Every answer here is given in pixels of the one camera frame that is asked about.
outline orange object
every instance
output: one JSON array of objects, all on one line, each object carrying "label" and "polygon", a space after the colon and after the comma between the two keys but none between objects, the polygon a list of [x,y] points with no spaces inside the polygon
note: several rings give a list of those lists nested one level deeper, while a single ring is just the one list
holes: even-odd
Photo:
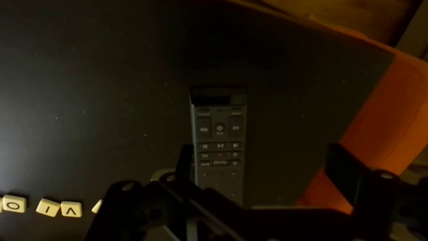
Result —
[{"label": "orange object", "polygon": [[[366,166],[401,174],[428,142],[428,63],[353,31],[330,28],[396,55],[340,143]],[[322,170],[300,205],[352,212]]]}]

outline wooden surface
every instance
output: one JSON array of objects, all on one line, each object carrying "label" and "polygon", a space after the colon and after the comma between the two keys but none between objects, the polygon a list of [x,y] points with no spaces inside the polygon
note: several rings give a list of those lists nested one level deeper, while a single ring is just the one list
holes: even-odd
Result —
[{"label": "wooden surface", "polygon": [[292,16],[309,18],[360,31],[396,44],[420,0],[262,0]]}]

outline black table surface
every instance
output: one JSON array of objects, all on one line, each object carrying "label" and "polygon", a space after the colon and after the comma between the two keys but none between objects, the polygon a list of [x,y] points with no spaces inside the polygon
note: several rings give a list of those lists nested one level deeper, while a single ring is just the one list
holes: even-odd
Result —
[{"label": "black table surface", "polygon": [[[195,85],[247,86],[245,204],[292,205],[392,59],[229,4],[3,0],[0,194],[28,210],[0,213],[0,240],[82,240],[112,182],[174,168]],[[43,197],[83,218],[36,214]]]}]

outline orange fabric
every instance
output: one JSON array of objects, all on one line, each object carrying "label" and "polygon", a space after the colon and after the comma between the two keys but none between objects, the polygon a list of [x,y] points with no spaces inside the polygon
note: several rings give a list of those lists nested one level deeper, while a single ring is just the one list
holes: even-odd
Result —
[{"label": "orange fabric", "polygon": [[[401,174],[428,142],[428,64],[354,32],[349,36],[389,51],[396,59],[340,142],[365,165]],[[300,205],[352,212],[322,170]]]}]

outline remote control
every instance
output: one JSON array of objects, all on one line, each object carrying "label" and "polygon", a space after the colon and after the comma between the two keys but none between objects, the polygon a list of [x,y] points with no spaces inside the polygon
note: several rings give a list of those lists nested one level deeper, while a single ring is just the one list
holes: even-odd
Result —
[{"label": "remote control", "polygon": [[194,87],[190,95],[195,184],[242,205],[246,89]]}]

